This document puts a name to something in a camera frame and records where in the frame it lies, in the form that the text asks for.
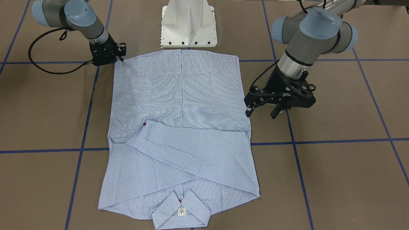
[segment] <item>shirt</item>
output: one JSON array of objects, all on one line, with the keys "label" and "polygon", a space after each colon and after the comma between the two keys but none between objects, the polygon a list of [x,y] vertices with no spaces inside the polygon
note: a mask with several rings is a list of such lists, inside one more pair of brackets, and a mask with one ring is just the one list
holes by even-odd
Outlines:
[{"label": "shirt", "polygon": [[99,209],[207,226],[259,197],[238,58],[164,50],[115,64]]}]

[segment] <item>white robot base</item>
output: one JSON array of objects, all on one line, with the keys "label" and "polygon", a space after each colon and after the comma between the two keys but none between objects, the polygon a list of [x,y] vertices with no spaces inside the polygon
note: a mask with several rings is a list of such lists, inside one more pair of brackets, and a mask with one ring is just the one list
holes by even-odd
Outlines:
[{"label": "white robot base", "polygon": [[214,7],[207,0],[170,0],[162,8],[160,46],[163,48],[215,47]]}]

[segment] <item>silver robot arm segment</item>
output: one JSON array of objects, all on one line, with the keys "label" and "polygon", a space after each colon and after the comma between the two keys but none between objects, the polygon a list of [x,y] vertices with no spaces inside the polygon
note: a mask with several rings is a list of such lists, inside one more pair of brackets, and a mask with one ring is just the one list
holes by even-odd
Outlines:
[{"label": "silver robot arm segment", "polygon": [[31,9],[35,20],[46,26],[80,31],[90,43],[92,64],[123,61],[125,43],[117,44],[105,29],[95,11],[86,0],[39,0]]}]

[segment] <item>blue tape line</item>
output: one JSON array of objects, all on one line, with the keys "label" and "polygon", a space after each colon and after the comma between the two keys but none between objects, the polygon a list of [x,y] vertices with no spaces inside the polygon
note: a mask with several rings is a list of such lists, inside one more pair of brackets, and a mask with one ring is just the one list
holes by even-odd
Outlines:
[{"label": "blue tape line", "polygon": [[360,61],[409,61],[409,59],[358,59]]},{"label": "blue tape line", "polygon": [[392,138],[392,141],[409,140],[409,138]]},{"label": "blue tape line", "polygon": [[317,61],[356,61],[356,59],[317,59]]},{"label": "blue tape line", "polygon": [[106,24],[105,24],[105,29],[106,29],[106,30],[108,30],[109,19],[111,18],[112,4],[113,4],[113,0],[111,0],[111,2],[109,3],[108,17],[107,17],[107,19],[106,19]]},{"label": "blue tape line", "polygon": [[392,149],[393,149],[393,151],[394,151],[394,153],[395,153],[396,159],[397,159],[398,162],[399,162],[400,169],[402,170],[402,173],[403,173],[403,175],[405,176],[406,183],[409,185],[408,175],[406,174],[405,168],[403,167],[403,164],[402,164],[402,162],[401,162],[401,160],[400,160],[400,157],[399,157],[399,155],[398,155],[398,152],[396,151],[395,145],[393,144],[393,140],[392,140],[392,138],[391,138],[391,135],[390,135],[390,133],[389,133],[388,128],[386,127],[386,123],[385,123],[385,121],[384,121],[384,119],[383,119],[383,116],[382,116],[382,113],[381,113],[381,111],[380,111],[380,109],[379,109],[378,103],[376,102],[375,96],[374,96],[373,93],[372,93],[372,89],[371,89],[371,87],[369,86],[369,82],[368,82],[368,79],[366,78],[364,69],[362,68],[361,62],[360,62],[360,60],[358,59],[358,55],[357,55],[355,49],[352,48],[352,51],[354,52],[356,61],[358,62],[359,68],[361,69],[362,76],[364,77],[366,86],[367,86],[367,88],[368,88],[368,90],[369,90],[369,93],[371,94],[371,97],[372,97],[373,103],[375,104],[376,110],[378,111],[379,117],[380,117],[380,119],[381,119],[381,121],[382,121],[382,125],[384,126],[385,131],[386,131],[386,134],[388,135],[388,139],[389,139],[389,141],[390,141],[390,143],[391,143],[391,146],[392,146]]},{"label": "blue tape line", "polygon": [[307,197],[307,192],[306,192],[306,188],[305,188],[305,185],[304,185],[303,173],[301,171],[301,165],[300,165],[300,161],[298,159],[297,147],[295,145],[294,134],[293,134],[292,128],[291,128],[291,121],[290,121],[290,115],[288,113],[288,110],[286,110],[286,114],[287,114],[287,120],[288,120],[288,128],[290,129],[292,147],[294,149],[295,160],[297,162],[298,174],[300,176],[301,187],[303,189],[304,200],[305,200],[305,203],[306,203],[308,219],[310,221],[311,230],[314,230],[314,224],[312,223],[312,217],[311,217],[311,211],[310,211],[310,204],[308,203],[308,197]]},{"label": "blue tape line", "polygon": [[[82,138],[81,148],[84,148],[84,145],[85,145],[85,139],[86,139],[86,136],[87,136],[88,124],[90,122],[90,117],[91,117],[92,99],[94,97],[95,85],[97,83],[98,74],[99,74],[99,66],[97,67],[97,72],[95,73],[94,85],[92,87],[90,104],[88,106],[88,114],[87,114],[87,120],[85,121],[84,136]],[[77,168],[76,168],[76,171],[75,171],[74,184],[72,186],[70,205],[68,206],[67,220],[65,222],[65,230],[68,230],[68,225],[70,223],[72,204],[74,203],[74,196],[75,196],[75,190],[76,190],[76,185],[77,185],[77,181],[78,181],[79,169],[81,167],[82,154],[83,154],[83,151],[80,151],[79,156],[78,156]]]},{"label": "blue tape line", "polygon": [[9,153],[53,153],[53,152],[79,152],[79,151],[107,151],[109,148],[77,148],[77,149],[29,149],[29,150],[3,150],[0,154]]},{"label": "blue tape line", "polygon": [[258,146],[258,145],[286,145],[292,144],[292,142],[259,142],[259,143],[250,143],[250,145]]},{"label": "blue tape line", "polygon": [[[383,142],[389,141],[387,138],[381,139],[355,139],[355,140],[317,140],[317,141],[295,141],[295,144],[332,144],[332,143],[360,143],[360,142]],[[392,138],[392,141],[409,141],[409,138]],[[289,145],[292,142],[254,142],[252,146],[259,145]],[[50,152],[79,152],[79,151],[109,151],[109,148],[77,148],[77,149],[29,149],[29,150],[2,150],[0,154],[9,153],[50,153]]]},{"label": "blue tape line", "polygon": [[383,138],[383,139],[355,139],[355,140],[296,141],[295,144],[331,144],[331,143],[357,143],[357,142],[381,142],[381,141],[389,141],[389,139]]},{"label": "blue tape line", "polygon": [[271,33],[270,33],[270,25],[268,24],[267,12],[265,11],[264,0],[262,0],[261,3],[263,4],[264,18],[265,18],[265,23],[267,24],[267,31],[268,31],[268,36],[270,38],[271,49],[273,51],[273,58],[274,60],[276,60],[277,59],[276,52],[274,51],[273,38],[271,37]]},{"label": "blue tape line", "polygon": [[11,44],[10,44],[10,46],[9,46],[9,50],[7,51],[6,57],[4,58],[4,61],[3,61],[3,64],[1,65],[0,75],[1,75],[1,73],[3,72],[4,65],[6,64],[7,58],[8,58],[9,55],[10,55],[11,48],[13,47],[14,41],[16,40],[16,37],[17,37],[17,34],[18,34],[18,32],[20,31],[21,25],[22,25],[22,23],[23,23],[23,20],[24,20],[24,18],[25,18],[25,15],[26,15],[26,13],[27,13],[27,9],[28,9],[28,6],[29,6],[29,5],[30,5],[30,0],[27,1],[27,5],[26,5],[26,8],[24,9],[23,16],[21,17],[21,20],[20,20],[20,23],[18,24],[16,33],[14,34],[13,40],[11,41]]}]

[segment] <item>clothing label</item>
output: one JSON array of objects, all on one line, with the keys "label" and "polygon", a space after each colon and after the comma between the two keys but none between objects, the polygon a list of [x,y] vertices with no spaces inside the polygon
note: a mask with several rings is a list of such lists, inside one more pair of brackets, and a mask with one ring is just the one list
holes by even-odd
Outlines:
[{"label": "clothing label", "polygon": [[186,216],[186,208],[180,207],[178,211],[178,216]]}]

